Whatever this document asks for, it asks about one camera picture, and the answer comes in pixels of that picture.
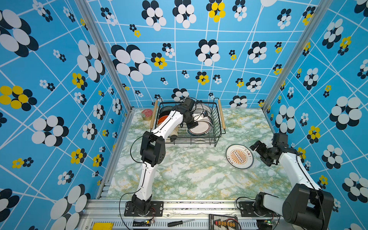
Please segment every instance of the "yellow connector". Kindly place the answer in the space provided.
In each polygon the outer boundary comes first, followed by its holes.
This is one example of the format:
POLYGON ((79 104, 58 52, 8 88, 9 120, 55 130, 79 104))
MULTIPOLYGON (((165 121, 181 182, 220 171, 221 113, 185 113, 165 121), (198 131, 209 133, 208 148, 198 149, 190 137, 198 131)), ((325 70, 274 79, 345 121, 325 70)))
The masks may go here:
POLYGON ((95 223, 92 230, 112 230, 114 223, 95 223))

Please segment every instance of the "black screwdriver handle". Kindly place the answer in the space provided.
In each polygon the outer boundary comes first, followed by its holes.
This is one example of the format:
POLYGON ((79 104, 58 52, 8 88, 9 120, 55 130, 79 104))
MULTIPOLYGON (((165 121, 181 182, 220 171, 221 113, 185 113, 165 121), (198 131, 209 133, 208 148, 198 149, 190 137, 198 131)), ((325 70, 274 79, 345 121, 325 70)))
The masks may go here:
POLYGON ((174 226, 177 226, 179 224, 183 224, 183 221, 174 221, 174 222, 170 222, 167 224, 168 227, 174 227, 174 226))

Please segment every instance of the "plate with orange sunburst pattern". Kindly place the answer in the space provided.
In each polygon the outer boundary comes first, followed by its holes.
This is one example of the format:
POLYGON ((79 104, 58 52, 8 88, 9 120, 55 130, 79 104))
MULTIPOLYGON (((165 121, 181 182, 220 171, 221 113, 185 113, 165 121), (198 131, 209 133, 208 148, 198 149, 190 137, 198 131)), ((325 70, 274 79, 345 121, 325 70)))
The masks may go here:
POLYGON ((227 161, 237 169, 247 169, 253 164, 252 152, 243 145, 230 145, 226 150, 227 161))

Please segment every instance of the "blue patterned backdrop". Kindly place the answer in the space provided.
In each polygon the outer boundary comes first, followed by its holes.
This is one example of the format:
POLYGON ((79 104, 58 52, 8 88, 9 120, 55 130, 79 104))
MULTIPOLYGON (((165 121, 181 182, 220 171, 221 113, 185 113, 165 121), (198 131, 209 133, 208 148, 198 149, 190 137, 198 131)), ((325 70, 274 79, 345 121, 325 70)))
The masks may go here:
POLYGON ((367 229, 367 1, 334 0, 267 109, 335 198, 330 229, 367 229))
POLYGON ((126 113, 74 1, 2 1, 0 229, 74 229, 126 113))
POLYGON ((88 1, 135 107, 188 95, 218 97, 227 107, 262 106, 318 3, 88 1))

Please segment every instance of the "robotic arm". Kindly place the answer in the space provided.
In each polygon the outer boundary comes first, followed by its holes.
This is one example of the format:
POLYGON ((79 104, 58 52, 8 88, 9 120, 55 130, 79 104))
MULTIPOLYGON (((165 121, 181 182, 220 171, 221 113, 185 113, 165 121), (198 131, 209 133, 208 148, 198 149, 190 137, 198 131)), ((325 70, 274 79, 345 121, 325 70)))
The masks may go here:
POLYGON ((195 102, 186 98, 182 104, 172 108, 169 116, 152 132, 146 131, 142 137, 141 156, 144 162, 142 167, 141 180, 138 191, 132 196, 132 204, 135 210, 141 215, 148 213, 152 198, 152 183, 157 166, 165 157, 165 140, 170 133, 179 125, 185 122, 188 128, 198 125, 194 121, 192 109, 195 102))
POLYGON ((260 192, 254 202, 255 212, 263 216, 274 211, 282 215, 286 222, 308 230, 326 230, 333 207, 333 196, 321 190, 313 181, 302 165, 297 151, 289 148, 286 134, 274 134, 272 146, 267 148, 264 143, 256 141, 250 148, 260 154, 261 160, 267 166, 280 163, 293 189, 285 200, 260 192))

